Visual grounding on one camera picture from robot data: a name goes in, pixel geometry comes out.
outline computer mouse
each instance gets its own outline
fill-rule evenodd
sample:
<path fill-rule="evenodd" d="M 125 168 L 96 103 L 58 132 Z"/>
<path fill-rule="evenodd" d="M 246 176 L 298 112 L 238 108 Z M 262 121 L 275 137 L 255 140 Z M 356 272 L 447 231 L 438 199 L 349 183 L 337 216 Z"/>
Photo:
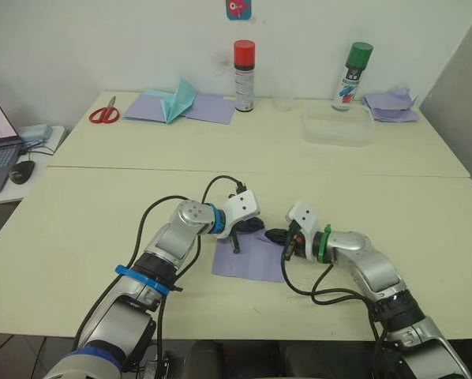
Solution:
<path fill-rule="evenodd" d="M 17 163 L 9 171 L 9 180 L 15 184 L 24 184 L 31 178 L 32 171 L 34 170 L 35 163 L 32 160 L 25 160 L 24 162 Z"/>

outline green cap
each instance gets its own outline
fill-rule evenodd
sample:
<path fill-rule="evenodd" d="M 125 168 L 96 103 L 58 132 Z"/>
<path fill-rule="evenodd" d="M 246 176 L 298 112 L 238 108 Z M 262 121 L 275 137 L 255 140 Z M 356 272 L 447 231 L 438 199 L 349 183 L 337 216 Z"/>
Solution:
<path fill-rule="evenodd" d="M 365 69 L 368 65 L 369 57 L 373 52 L 373 45 L 365 42 L 352 43 L 352 48 L 347 58 L 347 66 Z"/>

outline red scissors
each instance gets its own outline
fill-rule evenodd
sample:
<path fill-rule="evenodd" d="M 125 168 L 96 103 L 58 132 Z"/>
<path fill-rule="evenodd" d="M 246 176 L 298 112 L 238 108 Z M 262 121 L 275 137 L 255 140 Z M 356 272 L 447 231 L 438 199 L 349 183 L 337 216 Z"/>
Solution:
<path fill-rule="evenodd" d="M 111 124 L 112 122 L 117 121 L 120 117 L 120 113 L 118 113 L 118 109 L 113 106 L 113 104 L 115 104 L 115 99 L 116 96 L 113 96 L 106 107 L 100 108 L 88 116 L 89 121 L 93 124 Z"/>

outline desk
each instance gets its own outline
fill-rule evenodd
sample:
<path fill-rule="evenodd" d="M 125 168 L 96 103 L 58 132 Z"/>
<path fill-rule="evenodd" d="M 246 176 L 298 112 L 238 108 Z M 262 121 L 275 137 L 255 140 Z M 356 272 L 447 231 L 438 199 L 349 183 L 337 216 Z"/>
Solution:
<path fill-rule="evenodd" d="M 278 112 L 256 99 L 249 113 L 234 112 L 230 125 L 179 118 L 171 124 L 121 119 L 92 124 L 88 115 L 117 96 L 124 113 L 136 92 L 104 92 L 88 110 L 51 166 L 182 171 L 304 174 L 367 174 L 469 177 L 438 133 L 420 122 L 377 123 L 374 142 L 364 148 L 310 144 L 302 139 L 307 100 Z"/>
<path fill-rule="evenodd" d="M 132 253 L 142 212 L 170 194 L 199 199 L 216 173 L 49 167 L 0 233 L 0 332 L 73 336 Z M 367 234 L 448 338 L 472 338 L 472 181 L 469 178 L 237 174 L 255 191 L 268 227 L 285 227 L 297 200 L 320 224 Z M 221 181 L 208 199 L 234 191 Z M 142 247 L 177 202 L 150 215 Z M 211 274 L 213 236 L 168 299 L 169 339 L 371 340 L 363 305 L 315 306 L 285 283 Z M 324 270 L 295 258 L 290 277 L 310 288 Z M 336 269 L 325 287 L 355 288 Z"/>
<path fill-rule="evenodd" d="M 66 129 L 64 129 L 63 126 L 52 126 L 52 134 L 45 146 L 55 151 L 61 144 L 65 135 Z M 37 148 L 37 150 L 50 153 L 50 151 L 46 150 L 45 148 Z M 31 178 L 29 178 L 26 183 L 20 185 L 15 184 L 8 179 L 0 192 L 0 204 L 22 200 L 28 194 L 31 188 L 38 182 L 38 179 L 47 168 L 51 158 L 51 156 L 46 156 L 44 154 L 31 153 L 31 160 L 34 160 L 35 162 L 34 171 L 31 174 Z M 19 163 L 25 160 L 29 160 L 28 154 L 20 156 L 17 162 Z"/>

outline clear plastic box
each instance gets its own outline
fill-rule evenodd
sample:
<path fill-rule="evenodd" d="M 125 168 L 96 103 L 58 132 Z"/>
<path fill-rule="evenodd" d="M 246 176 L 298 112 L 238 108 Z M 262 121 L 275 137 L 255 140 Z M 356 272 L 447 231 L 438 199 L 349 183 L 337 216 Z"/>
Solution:
<path fill-rule="evenodd" d="M 337 111 L 328 102 L 305 105 L 303 137 L 315 144 L 364 146 L 373 138 L 374 121 L 371 110 L 352 103 L 346 111 Z"/>

